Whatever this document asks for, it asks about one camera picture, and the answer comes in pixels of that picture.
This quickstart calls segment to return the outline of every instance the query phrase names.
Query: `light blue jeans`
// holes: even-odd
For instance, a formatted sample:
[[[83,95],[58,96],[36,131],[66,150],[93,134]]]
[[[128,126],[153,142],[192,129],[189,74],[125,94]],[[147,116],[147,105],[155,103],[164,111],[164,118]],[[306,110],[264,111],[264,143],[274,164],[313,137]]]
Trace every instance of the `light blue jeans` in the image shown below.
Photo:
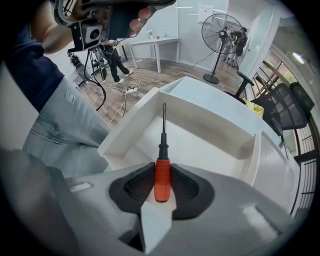
[[[97,111],[64,78],[39,113],[23,151],[65,178],[102,173],[108,166],[97,148],[109,131]]]

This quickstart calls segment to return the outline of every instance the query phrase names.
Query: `white table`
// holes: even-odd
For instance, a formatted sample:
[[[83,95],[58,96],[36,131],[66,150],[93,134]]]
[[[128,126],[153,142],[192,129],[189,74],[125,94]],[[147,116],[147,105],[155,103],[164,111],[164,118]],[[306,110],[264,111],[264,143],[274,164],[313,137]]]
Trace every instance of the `white table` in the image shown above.
[[[139,42],[134,42],[129,44],[130,47],[130,52],[132,55],[132,59],[133,59],[133,63],[135,68],[138,68],[137,62],[136,62],[136,58],[134,55],[134,51],[133,51],[133,47],[135,46],[153,46],[154,47],[154,52],[155,52],[155,58],[156,58],[156,64],[158,67],[158,73],[161,73],[161,65],[160,65],[160,51],[159,51],[159,45],[162,44],[168,44],[168,43],[174,43],[177,42],[176,44],[176,63],[179,63],[179,58],[180,58],[180,38],[172,38],[172,37],[164,37],[164,38],[160,38],[160,39],[146,39],[143,41],[139,41]]]

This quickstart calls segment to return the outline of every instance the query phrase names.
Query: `office chair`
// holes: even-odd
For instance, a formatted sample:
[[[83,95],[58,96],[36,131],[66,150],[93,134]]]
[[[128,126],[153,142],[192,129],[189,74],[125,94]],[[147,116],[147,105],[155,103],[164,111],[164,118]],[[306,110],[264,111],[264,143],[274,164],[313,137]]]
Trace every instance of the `office chair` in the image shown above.
[[[252,102],[264,108],[263,120],[279,136],[285,130],[302,129],[308,124],[299,101],[284,83]]]
[[[308,117],[310,115],[311,110],[315,106],[315,103],[312,101],[312,99],[306,93],[305,89],[303,89],[301,84],[298,82],[293,82],[292,84],[290,84],[290,91],[297,99],[304,113]]]

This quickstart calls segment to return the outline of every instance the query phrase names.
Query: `orange screwdriver handle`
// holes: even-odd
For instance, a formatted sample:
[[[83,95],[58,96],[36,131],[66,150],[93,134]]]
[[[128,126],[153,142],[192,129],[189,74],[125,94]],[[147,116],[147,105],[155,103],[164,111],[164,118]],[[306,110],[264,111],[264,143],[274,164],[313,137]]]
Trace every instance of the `orange screwdriver handle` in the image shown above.
[[[164,203],[170,197],[170,160],[158,159],[155,164],[154,198],[159,203]]]

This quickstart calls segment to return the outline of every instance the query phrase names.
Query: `yellow object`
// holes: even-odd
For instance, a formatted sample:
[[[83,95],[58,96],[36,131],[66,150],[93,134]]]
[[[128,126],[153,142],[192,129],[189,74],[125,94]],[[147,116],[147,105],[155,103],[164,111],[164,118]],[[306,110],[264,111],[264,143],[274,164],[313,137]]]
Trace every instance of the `yellow object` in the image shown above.
[[[264,108],[262,106],[256,105],[253,102],[251,102],[250,100],[247,99],[243,99],[245,101],[246,106],[252,110],[253,112],[255,112],[259,117],[263,117],[264,116]]]

